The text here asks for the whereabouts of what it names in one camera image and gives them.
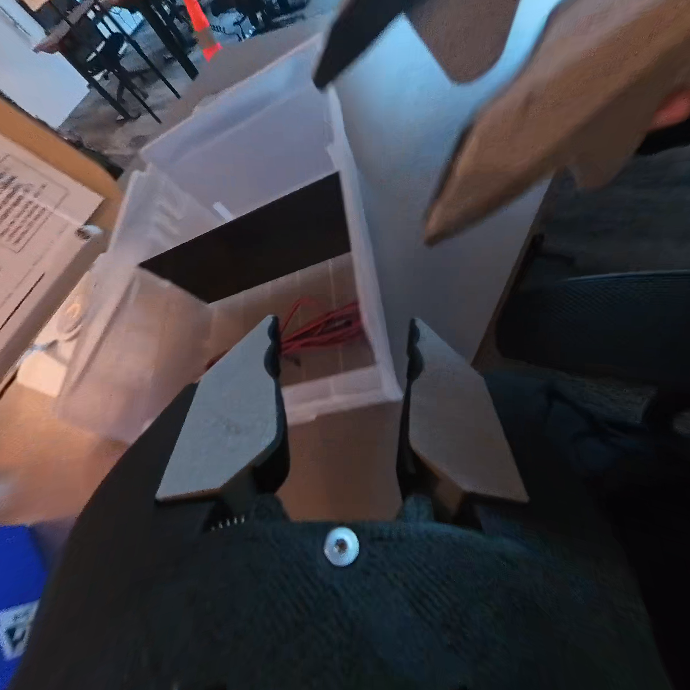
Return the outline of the laminated instruction sheet on stand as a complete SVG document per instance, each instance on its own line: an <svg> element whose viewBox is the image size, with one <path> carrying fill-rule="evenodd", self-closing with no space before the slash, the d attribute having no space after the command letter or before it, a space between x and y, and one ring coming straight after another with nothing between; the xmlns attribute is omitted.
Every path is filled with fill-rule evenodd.
<svg viewBox="0 0 690 690"><path fill-rule="evenodd" d="M81 248L63 271L51 271L31 292L12 318L1 327L1 376L18 364L56 308L71 292L90 262L91 250L103 253L115 227L123 194L109 172L44 123L6 100L1 100L1 135L27 149L88 189L103 203L76 233Z"/></svg>

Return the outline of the clear plastic bin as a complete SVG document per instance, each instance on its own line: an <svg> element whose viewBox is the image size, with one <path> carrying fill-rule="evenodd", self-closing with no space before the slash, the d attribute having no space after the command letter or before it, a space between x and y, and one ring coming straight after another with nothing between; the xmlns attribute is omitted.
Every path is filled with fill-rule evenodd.
<svg viewBox="0 0 690 690"><path fill-rule="evenodd" d="M56 414L133 442L211 361L269 315L300 310L289 331L359 300L366 335L281 365L291 424L401 399L358 185L333 91L312 83L318 36L197 106L142 151L109 250L95 270L85 326ZM285 194L340 174L350 253L205 304L139 264Z"/></svg>

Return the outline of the black legged background desk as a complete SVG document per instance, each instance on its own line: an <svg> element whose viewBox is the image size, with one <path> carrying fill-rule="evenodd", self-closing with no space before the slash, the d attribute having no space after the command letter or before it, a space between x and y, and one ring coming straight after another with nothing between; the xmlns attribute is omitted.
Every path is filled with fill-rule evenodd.
<svg viewBox="0 0 690 690"><path fill-rule="evenodd" d="M32 50L38 55L58 55L86 80L116 112L119 122L137 120L143 114L161 123L148 103L146 77L153 76L181 99L172 85L134 36L128 33L116 11L140 14L143 22L162 43L166 55L194 80L198 70L189 54L194 48L192 25L178 1L46 1L44 7L56 15L54 26Z"/></svg>

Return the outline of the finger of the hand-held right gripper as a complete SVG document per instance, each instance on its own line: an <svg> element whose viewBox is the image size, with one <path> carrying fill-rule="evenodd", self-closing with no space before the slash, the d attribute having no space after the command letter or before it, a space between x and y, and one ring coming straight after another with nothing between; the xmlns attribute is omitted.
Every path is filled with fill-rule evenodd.
<svg viewBox="0 0 690 690"><path fill-rule="evenodd" d="M606 184L671 97L689 93L688 1L573 1L475 116L427 211L434 246L568 168Z"/></svg>
<svg viewBox="0 0 690 690"><path fill-rule="evenodd" d="M331 25L313 82L324 89L404 16L455 83L488 72L505 49L519 1L345 1Z"/></svg>

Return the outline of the person's right hand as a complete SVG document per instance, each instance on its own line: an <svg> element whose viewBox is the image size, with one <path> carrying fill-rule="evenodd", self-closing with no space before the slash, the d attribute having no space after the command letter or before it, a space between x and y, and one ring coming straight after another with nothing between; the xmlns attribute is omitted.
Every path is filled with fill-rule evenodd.
<svg viewBox="0 0 690 690"><path fill-rule="evenodd" d="M669 95L655 111L649 132L656 132L679 125L689 118L689 89Z"/></svg>

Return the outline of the blue plastic bin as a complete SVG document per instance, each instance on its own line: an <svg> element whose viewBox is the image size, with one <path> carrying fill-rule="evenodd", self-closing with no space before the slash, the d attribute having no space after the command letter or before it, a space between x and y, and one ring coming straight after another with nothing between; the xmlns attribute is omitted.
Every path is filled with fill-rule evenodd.
<svg viewBox="0 0 690 690"><path fill-rule="evenodd" d="M1 688L22 660L47 572L29 528L1 528Z"/></svg>

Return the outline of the black office chair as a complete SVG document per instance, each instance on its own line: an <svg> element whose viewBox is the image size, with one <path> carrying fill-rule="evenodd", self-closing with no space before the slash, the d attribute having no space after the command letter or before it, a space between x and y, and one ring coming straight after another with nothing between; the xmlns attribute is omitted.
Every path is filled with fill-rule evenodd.
<svg viewBox="0 0 690 690"><path fill-rule="evenodd" d="M590 275L519 290L496 326L507 359L567 373L689 386L689 272Z"/></svg>

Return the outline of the black divider board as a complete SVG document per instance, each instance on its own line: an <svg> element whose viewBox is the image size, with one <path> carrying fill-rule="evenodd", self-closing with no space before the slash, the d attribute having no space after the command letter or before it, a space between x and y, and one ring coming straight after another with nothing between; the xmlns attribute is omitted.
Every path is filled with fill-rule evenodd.
<svg viewBox="0 0 690 690"><path fill-rule="evenodd" d="M350 253L334 172L139 264L212 304Z"/></svg>

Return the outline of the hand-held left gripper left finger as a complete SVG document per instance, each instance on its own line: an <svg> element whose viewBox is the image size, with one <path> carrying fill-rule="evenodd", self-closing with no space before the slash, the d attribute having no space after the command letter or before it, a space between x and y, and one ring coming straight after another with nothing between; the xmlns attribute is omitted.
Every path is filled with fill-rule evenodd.
<svg viewBox="0 0 690 690"><path fill-rule="evenodd" d="M290 468L280 329L265 317L200 378L157 490L159 502L251 502Z"/></svg>

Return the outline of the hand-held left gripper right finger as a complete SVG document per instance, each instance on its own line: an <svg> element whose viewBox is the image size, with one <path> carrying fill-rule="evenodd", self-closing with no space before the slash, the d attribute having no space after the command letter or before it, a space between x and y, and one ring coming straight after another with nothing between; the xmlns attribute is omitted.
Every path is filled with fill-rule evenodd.
<svg viewBox="0 0 690 690"><path fill-rule="evenodd" d="M436 512L466 502L526 505L529 495L486 382L430 326L411 319L396 476L401 498Z"/></svg>

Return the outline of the orange traffic cone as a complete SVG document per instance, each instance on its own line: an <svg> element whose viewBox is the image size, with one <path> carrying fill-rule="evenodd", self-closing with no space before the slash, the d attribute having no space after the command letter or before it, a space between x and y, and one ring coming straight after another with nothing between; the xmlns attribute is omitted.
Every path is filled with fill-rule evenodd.
<svg viewBox="0 0 690 690"><path fill-rule="evenodd" d="M202 49L203 57L207 62L210 62L221 50L221 45L211 29L209 20L200 2L184 1L184 6L191 21L197 43Z"/></svg>

